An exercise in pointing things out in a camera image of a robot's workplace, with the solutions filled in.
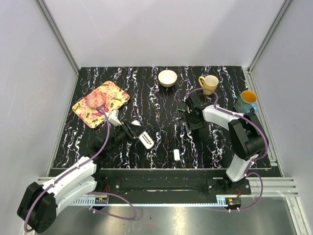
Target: robotic arm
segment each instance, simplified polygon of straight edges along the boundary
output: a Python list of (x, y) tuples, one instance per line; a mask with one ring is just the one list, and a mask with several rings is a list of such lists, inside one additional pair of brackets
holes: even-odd
[[(42, 233), (48, 229), (58, 214), (81, 196), (94, 190), (104, 190), (106, 177), (101, 174), (100, 169), (105, 165), (107, 156), (121, 143), (139, 139), (148, 149), (154, 145), (153, 140), (145, 131), (146, 127), (140, 126), (138, 121), (128, 123), (122, 120), (115, 122), (115, 124), (119, 125), (116, 135), (109, 138), (108, 144), (95, 159), (79, 167), (81, 163), (89, 160), (89, 157), (82, 157), (76, 164), (58, 175), (58, 177), (42, 185), (33, 182), (27, 187), (17, 211), (18, 216), (23, 220), (26, 220), (26, 216), (35, 199), (47, 187), (51, 184), (53, 185), (43, 195), (30, 214), (28, 225), (37, 233)], [(90, 157), (93, 156), (101, 148), (102, 144), (103, 141), (97, 139), (88, 155)]]
[(201, 101), (197, 95), (188, 97), (185, 102), (190, 109), (190, 112), (183, 114), (187, 132), (206, 127), (206, 122), (212, 122), (230, 133), (235, 155), (226, 171), (226, 177), (222, 181), (223, 187), (229, 191), (245, 178), (253, 160), (265, 149), (264, 141), (257, 130), (236, 116), (244, 116), (264, 133), (262, 125), (255, 113), (244, 115), (232, 111), (223, 112), (221, 109), (216, 109), (214, 105)]

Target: yellow mug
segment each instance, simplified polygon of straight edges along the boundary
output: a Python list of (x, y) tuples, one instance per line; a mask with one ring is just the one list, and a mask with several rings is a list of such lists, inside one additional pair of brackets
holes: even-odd
[[(208, 75), (206, 77), (200, 76), (199, 83), (203, 88), (208, 88), (212, 91), (215, 91), (217, 85), (219, 84), (219, 79), (216, 76)], [(211, 95), (212, 92), (203, 90), (203, 93), (206, 95)]]

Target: mug handle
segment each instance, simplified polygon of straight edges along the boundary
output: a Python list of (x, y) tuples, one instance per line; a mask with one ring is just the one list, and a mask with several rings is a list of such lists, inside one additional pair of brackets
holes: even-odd
[(199, 83), (200, 83), (200, 86), (203, 88), (203, 82), (204, 82), (205, 78), (203, 76), (200, 76), (199, 77)]
[(252, 108), (253, 108), (253, 112), (256, 114), (258, 111), (259, 111), (259, 109), (258, 109), (258, 106), (256, 106), (256, 104), (252, 104)]

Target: floral placemat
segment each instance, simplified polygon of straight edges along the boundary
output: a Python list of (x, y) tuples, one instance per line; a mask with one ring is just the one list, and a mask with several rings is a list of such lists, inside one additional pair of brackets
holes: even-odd
[[(103, 110), (110, 113), (113, 109), (119, 109), (129, 100), (129, 95), (111, 81), (106, 81), (96, 91), (101, 91), (106, 95), (106, 103)], [(73, 105), (72, 110), (90, 128), (95, 128), (101, 124), (105, 117), (97, 110), (90, 108), (84, 98)]]

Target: blue mug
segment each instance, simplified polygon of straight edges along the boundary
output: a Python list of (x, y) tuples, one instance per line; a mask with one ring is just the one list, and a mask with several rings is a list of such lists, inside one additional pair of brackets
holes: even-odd
[(256, 101), (258, 97), (252, 91), (244, 91), (241, 93), (237, 103), (235, 104), (235, 109), (238, 113), (257, 113), (258, 107), (256, 106)]

